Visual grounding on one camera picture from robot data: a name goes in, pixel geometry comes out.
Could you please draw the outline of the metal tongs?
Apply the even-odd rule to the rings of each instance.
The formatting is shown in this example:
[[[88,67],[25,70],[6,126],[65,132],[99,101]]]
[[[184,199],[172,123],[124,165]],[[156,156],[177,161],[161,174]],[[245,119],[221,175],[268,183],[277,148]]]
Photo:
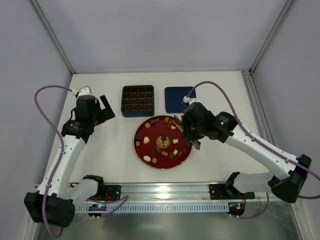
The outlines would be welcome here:
[[[182,120],[180,120],[180,118],[177,115],[171,116],[170,122],[174,127],[176,127],[183,134]]]

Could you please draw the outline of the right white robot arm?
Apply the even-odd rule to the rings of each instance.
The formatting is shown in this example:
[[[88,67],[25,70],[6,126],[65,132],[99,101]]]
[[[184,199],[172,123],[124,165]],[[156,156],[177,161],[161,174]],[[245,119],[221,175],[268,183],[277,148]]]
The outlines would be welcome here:
[[[312,162],[308,156],[285,153],[246,129],[233,115],[214,115],[200,102],[186,104],[181,120],[183,138],[196,149],[200,148],[199,140],[207,137],[240,150],[267,168],[264,173],[233,172],[225,182],[230,197],[261,192],[287,203],[297,201]]]

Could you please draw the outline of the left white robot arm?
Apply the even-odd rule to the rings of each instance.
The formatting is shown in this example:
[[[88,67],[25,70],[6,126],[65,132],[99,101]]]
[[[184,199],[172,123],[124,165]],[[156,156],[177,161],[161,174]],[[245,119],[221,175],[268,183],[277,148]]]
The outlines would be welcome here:
[[[49,172],[35,192],[28,192],[24,204],[33,222],[67,228],[75,210],[86,200],[104,200],[106,188],[101,176],[85,175],[77,186],[68,189],[69,180],[81,152],[96,126],[115,114],[105,95],[80,95],[62,126],[60,146]]]

